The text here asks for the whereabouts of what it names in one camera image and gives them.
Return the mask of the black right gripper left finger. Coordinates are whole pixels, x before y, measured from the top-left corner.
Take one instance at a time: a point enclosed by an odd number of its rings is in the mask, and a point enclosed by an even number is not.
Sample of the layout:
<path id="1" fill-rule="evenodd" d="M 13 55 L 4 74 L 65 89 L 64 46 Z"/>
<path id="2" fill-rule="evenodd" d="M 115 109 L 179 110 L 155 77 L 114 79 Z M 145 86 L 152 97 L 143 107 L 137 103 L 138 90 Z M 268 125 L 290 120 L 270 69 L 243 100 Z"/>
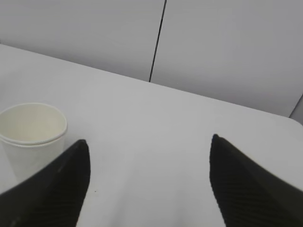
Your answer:
<path id="1" fill-rule="evenodd" d="M 90 155 L 78 140 L 42 170 L 0 195 L 2 227 L 74 227 L 90 182 Z"/>

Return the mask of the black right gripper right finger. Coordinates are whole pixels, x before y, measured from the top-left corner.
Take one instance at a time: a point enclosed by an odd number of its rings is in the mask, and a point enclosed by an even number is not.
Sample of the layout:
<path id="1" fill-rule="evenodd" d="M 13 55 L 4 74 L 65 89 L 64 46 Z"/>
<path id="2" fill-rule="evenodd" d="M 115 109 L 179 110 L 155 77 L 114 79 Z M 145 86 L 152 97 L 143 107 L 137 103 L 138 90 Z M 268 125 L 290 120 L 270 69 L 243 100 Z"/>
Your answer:
<path id="1" fill-rule="evenodd" d="M 227 227 L 301 227 L 303 192 L 213 135 L 209 179 Z"/>

